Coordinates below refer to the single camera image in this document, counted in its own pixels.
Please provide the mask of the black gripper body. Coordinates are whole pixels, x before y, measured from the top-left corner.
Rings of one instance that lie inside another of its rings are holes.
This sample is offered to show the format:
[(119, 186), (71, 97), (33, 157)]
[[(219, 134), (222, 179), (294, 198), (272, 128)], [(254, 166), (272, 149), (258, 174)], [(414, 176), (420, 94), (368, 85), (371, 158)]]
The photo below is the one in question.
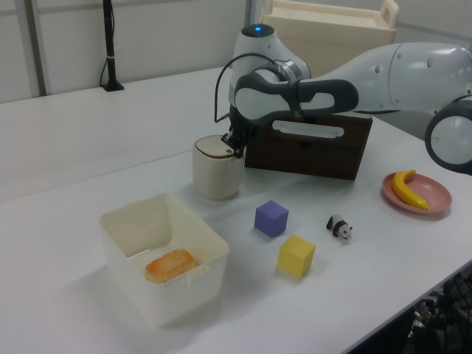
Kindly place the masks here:
[(258, 126), (244, 118), (234, 106), (229, 106), (229, 132), (233, 133), (235, 143), (245, 142), (248, 144), (258, 130)]

